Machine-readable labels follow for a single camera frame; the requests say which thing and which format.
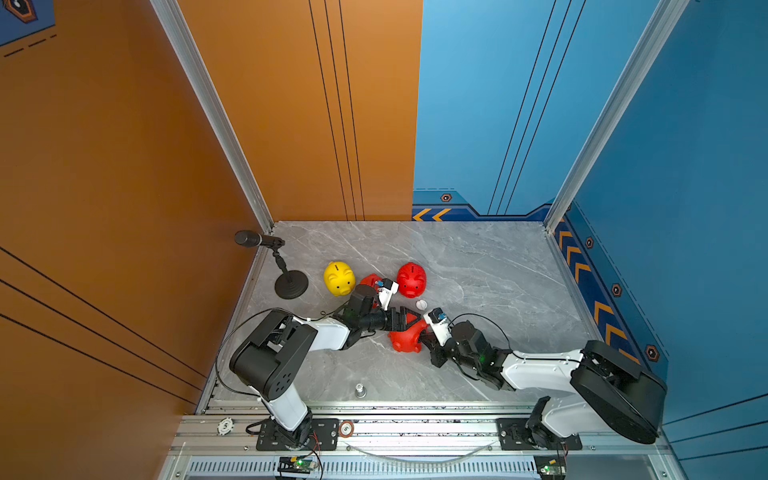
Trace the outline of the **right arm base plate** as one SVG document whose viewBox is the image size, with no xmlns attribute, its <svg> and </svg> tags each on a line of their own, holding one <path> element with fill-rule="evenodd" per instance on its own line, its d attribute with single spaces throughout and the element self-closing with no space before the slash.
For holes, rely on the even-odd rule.
<svg viewBox="0 0 768 480">
<path fill-rule="evenodd" d="M 498 418 L 495 422 L 498 439 L 504 451 L 583 449 L 578 435 L 558 437 L 540 423 L 523 418 Z"/>
</svg>

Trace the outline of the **red piggy bank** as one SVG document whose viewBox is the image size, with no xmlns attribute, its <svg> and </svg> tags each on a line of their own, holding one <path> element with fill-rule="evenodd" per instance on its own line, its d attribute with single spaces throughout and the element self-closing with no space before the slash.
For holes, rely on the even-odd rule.
<svg viewBox="0 0 768 480">
<path fill-rule="evenodd" d="M 389 332 L 393 349 L 401 353 L 419 353 L 422 350 L 420 336 L 427 326 L 425 320 L 419 320 L 405 331 Z"/>
<path fill-rule="evenodd" d="M 409 262 L 399 269 L 396 283 L 398 292 L 406 298 L 420 297 L 427 286 L 426 271 L 421 265 Z"/>
<path fill-rule="evenodd" d="M 366 285 L 378 291 L 383 287 L 383 279 L 377 274 L 370 274 L 360 281 L 361 285 Z"/>
</svg>

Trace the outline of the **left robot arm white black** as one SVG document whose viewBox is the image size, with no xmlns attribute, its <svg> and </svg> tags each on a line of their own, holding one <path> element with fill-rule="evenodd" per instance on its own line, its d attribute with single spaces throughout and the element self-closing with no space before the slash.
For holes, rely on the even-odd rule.
<svg viewBox="0 0 768 480">
<path fill-rule="evenodd" d="M 229 369 L 260 397 L 285 443 L 302 447 L 312 435 L 312 412 L 294 381 L 307 355 L 346 350 L 368 333 L 406 332 L 420 321 L 418 312 L 386 308 L 377 290 L 358 285 L 344 304 L 317 319 L 269 310 L 231 355 Z"/>
</svg>

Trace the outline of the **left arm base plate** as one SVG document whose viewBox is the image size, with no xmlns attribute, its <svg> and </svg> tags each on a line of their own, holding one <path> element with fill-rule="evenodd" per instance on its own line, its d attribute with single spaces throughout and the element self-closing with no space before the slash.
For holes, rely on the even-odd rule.
<svg viewBox="0 0 768 480">
<path fill-rule="evenodd" d="M 295 431 L 288 431 L 276 421 L 264 423 L 257 436 L 258 451 L 334 451 L 339 438 L 337 418 L 311 418 Z"/>
</svg>

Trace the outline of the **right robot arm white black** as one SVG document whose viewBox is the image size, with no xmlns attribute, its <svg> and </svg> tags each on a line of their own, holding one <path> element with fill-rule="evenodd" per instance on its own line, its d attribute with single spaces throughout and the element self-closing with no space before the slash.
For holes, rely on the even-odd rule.
<svg viewBox="0 0 768 480">
<path fill-rule="evenodd" d="M 535 449 L 559 449 L 584 432 L 611 430 L 639 444 L 660 434 L 666 383 L 607 343 L 581 349 L 526 353 L 493 346 L 471 322 L 427 322 L 418 339 L 436 367 L 452 362 L 460 373 L 497 390 L 539 389 L 522 440 Z"/>
</svg>

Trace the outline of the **yellow piggy bank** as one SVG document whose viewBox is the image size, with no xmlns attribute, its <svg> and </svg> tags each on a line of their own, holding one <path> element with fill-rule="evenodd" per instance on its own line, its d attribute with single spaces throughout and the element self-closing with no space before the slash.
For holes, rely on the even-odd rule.
<svg viewBox="0 0 768 480">
<path fill-rule="evenodd" d="M 341 261 L 330 262 L 324 271 L 323 279 L 326 288 L 335 297 L 349 295 L 357 284 L 351 267 Z"/>
</svg>

